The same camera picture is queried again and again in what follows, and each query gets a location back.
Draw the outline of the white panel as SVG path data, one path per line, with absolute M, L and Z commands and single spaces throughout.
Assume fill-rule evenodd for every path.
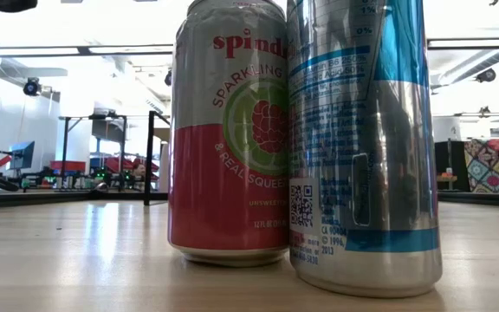
M 170 155 L 169 143 L 162 141 L 160 144 L 159 153 L 159 192 L 169 192 L 169 169 L 170 169 Z

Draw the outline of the small orange object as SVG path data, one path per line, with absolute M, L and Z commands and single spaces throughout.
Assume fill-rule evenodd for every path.
M 446 183 L 448 185 L 447 190 L 454 190 L 454 183 L 457 182 L 457 176 L 453 173 L 453 169 L 451 167 L 447 167 L 444 172 L 437 175 L 438 183 Z

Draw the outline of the black partition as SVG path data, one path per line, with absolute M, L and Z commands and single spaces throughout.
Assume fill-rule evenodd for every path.
M 452 183 L 453 191 L 470 191 L 463 141 L 437 142 L 435 144 L 435 160 L 437 175 L 446 173 L 446 169 L 449 167 L 452 168 L 452 174 L 457 177 L 457 180 Z

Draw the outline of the red grey Spindrift can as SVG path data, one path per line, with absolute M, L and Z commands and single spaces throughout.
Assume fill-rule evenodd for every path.
M 286 22 L 274 0 L 193 0 L 172 64 L 168 240 L 229 267 L 288 250 Z

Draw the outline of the colourful patchwork quilt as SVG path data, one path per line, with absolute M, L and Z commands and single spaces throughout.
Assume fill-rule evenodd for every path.
M 466 141 L 464 156 L 470 190 L 499 194 L 499 139 Z

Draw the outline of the wooden shelf black metal frame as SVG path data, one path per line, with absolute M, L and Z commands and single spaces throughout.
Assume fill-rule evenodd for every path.
M 153 152 L 153 138 L 154 138 L 154 124 L 155 118 L 162 120 L 166 125 L 170 125 L 170 122 L 159 112 L 150 111 L 148 115 L 148 129 L 147 129 L 147 141 L 146 141 L 146 173 L 145 173 L 145 186 L 144 186 L 144 206 L 149 206 L 151 202 L 151 190 L 152 190 L 152 152 Z

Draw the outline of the black aluminium table frame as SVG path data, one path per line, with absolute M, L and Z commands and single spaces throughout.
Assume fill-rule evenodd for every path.
M 440 192 L 439 202 L 451 202 L 472 205 L 499 206 L 499 194 L 471 192 Z M 23 205 L 46 205 L 88 200 L 104 201 L 142 201 L 144 193 L 136 192 L 17 192 L 0 194 L 0 208 Z

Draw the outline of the dark computer monitor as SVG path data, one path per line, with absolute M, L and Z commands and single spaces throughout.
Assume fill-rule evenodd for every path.
M 10 169 L 11 170 L 22 170 L 28 169 L 32 166 L 32 160 L 34 155 L 35 142 L 23 142 L 13 145 L 10 148 Z

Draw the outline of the silver blue Red Bull can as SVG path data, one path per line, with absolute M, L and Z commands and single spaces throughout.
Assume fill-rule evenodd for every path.
M 288 0 L 289 259 L 397 298 L 443 273 L 423 0 Z

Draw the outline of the grey ceiling duct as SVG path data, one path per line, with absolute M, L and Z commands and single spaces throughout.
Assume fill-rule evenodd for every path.
M 494 65 L 499 63 L 499 51 L 494 53 L 493 55 L 487 56 L 482 59 L 479 63 L 477 63 L 474 67 L 468 69 L 461 75 L 459 75 L 453 83 L 457 83 L 459 81 L 463 81 L 467 78 L 480 75 L 481 73 L 491 69 Z

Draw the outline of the grey hanging box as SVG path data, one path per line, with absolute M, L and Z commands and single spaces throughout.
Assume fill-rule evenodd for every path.
M 122 120 L 93 120 L 92 135 L 101 140 L 120 143 L 124 135 Z

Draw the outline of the background robot with green lights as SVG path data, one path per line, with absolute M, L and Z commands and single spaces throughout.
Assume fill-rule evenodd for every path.
M 94 188 L 101 182 L 108 185 L 109 191 L 117 192 L 142 192 L 145 182 L 143 179 L 136 178 L 132 172 L 120 171 L 112 173 L 106 167 L 93 169 L 90 174 L 93 180 Z

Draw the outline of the black background frame table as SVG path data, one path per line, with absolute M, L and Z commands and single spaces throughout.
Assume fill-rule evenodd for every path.
M 66 179 L 66 169 L 67 169 L 67 151 L 68 151 L 68 133 L 75 128 L 75 126 L 82 120 L 122 120 L 123 124 L 123 134 L 120 141 L 120 155 L 119 155 L 119 191 L 122 192 L 125 189 L 126 179 L 125 179 L 125 147 L 126 147 L 126 130 L 128 118 L 126 115 L 122 114 L 90 114 L 88 116 L 60 116 L 59 120 L 64 121 L 64 133 L 62 142 L 62 159 L 60 168 L 60 178 L 62 182 Z

